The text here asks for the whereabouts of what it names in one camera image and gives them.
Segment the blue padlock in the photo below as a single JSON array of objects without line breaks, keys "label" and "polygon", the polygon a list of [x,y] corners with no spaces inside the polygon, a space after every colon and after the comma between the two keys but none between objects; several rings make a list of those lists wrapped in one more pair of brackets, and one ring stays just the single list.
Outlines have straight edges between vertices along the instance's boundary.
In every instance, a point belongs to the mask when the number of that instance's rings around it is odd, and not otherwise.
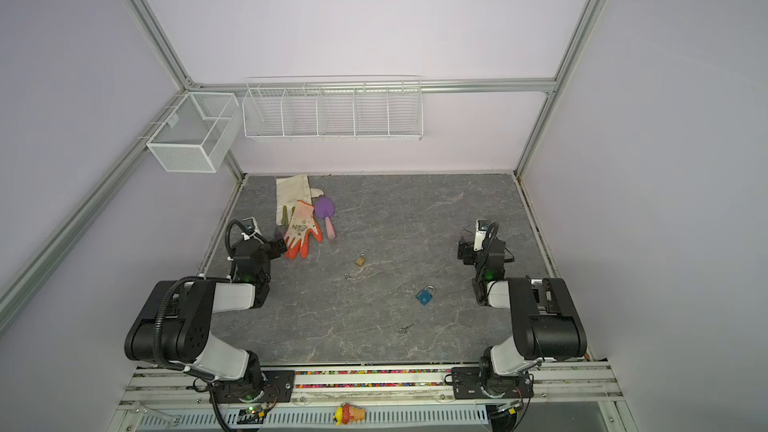
[{"label": "blue padlock", "polygon": [[428,285],[418,291],[415,298],[421,305],[426,306],[433,299],[435,291],[434,286]]}]

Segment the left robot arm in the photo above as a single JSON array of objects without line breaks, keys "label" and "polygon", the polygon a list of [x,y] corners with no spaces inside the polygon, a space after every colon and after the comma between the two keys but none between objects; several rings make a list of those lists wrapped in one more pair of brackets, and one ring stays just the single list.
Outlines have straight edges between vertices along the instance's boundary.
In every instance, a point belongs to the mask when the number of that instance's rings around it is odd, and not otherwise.
[{"label": "left robot arm", "polygon": [[270,291],[271,261],[285,252],[284,240],[258,235],[228,249],[227,277],[158,282],[127,333],[126,357],[200,379],[222,401],[281,401],[286,386],[272,382],[256,353],[216,337],[211,323],[217,313],[262,307]]}]

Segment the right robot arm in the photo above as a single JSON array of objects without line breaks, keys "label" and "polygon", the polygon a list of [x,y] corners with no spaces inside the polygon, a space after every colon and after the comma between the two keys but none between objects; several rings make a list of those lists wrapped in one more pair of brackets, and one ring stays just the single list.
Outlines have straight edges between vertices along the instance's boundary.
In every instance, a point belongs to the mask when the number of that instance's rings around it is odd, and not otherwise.
[{"label": "right robot arm", "polygon": [[531,398],[533,369],[547,358],[566,361],[586,354],[586,332],[563,279],[505,277],[512,260],[497,238],[480,247],[461,239],[457,258],[475,269],[476,302],[509,313],[511,335],[488,347],[476,366],[451,370],[455,398]]}]

